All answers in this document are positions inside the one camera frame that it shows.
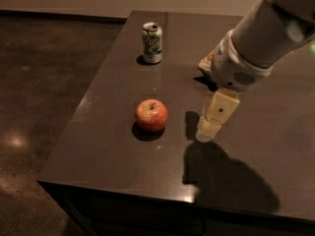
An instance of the floor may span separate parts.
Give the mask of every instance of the floor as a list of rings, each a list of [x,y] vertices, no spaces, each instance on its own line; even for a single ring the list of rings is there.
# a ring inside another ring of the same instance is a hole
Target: floor
[[[0,236],[84,236],[36,183],[123,24],[0,15]]]

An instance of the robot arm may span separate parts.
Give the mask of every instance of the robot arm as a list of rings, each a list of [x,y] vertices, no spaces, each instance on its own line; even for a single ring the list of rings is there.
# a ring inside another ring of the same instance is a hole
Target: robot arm
[[[210,141],[237,108],[238,93],[267,78],[273,64],[315,39],[315,0],[259,0],[198,65],[219,87],[204,107],[197,140]]]

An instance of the red apple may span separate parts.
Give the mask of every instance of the red apple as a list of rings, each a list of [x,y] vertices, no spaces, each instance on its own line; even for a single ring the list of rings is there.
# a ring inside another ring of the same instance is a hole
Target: red apple
[[[135,118],[139,127],[147,132],[162,130],[167,116],[165,105],[157,99],[142,101],[135,111]]]

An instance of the can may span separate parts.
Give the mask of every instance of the can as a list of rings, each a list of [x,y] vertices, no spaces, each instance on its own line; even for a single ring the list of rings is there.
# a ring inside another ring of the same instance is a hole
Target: can
[[[144,44],[144,60],[149,64],[161,61],[162,30],[158,23],[148,22],[143,25],[142,40]]]

